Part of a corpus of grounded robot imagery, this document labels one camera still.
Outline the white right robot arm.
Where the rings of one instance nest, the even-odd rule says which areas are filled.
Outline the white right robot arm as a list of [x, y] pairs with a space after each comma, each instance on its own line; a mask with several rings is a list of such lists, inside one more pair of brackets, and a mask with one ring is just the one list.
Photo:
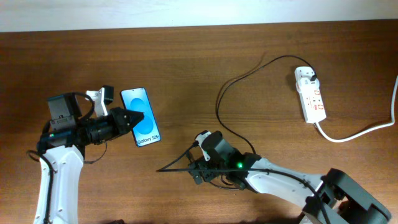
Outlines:
[[195, 138], [202, 157], [189, 165], [196, 184], [225, 175], [239, 190], [269, 194], [302, 209], [303, 223], [388, 223], [390, 211], [338, 169], [306, 174], [273, 164], [264, 157], [240, 153], [221, 132], [203, 131]]

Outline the blue Galaxy smartphone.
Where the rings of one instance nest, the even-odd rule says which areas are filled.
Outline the blue Galaxy smartphone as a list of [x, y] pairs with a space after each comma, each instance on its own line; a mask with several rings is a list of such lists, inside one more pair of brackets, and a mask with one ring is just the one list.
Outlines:
[[160, 131], [144, 87], [122, 90], [124, 108], [133, 113], [137, 123], [132, 128], [136, 146], [143, 147], [161, 141]]

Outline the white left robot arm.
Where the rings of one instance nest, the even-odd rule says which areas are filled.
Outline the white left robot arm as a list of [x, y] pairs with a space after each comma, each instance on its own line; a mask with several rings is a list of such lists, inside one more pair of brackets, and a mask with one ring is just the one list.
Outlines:
[[78, 185], [85, 161], [85, 148], [106, 144], [123, 136], [144, 119], [139, 111], [120, 107], [93, 119], [95, 109], [82, 114], [78, 92], [53, 96], [52, 118], [46, 122], [37, 149], [41, 166], [39, 200], [34, 223], [78, 223]]

